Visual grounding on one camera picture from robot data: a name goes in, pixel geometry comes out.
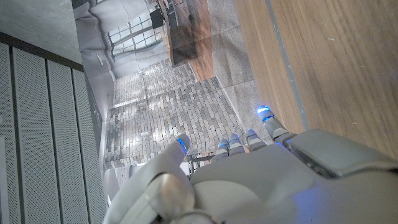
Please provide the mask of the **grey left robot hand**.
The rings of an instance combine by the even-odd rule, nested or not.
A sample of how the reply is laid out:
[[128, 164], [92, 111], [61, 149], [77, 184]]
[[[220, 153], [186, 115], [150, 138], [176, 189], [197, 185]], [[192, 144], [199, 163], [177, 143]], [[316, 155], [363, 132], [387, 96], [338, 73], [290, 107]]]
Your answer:
[[272, 144], [232, 134], [187, 177], [181, 134], [123, 185], [104, 222], [397, 222], [395, 159], [319, 129], [291, 133], [267, 106], [257, 114]]

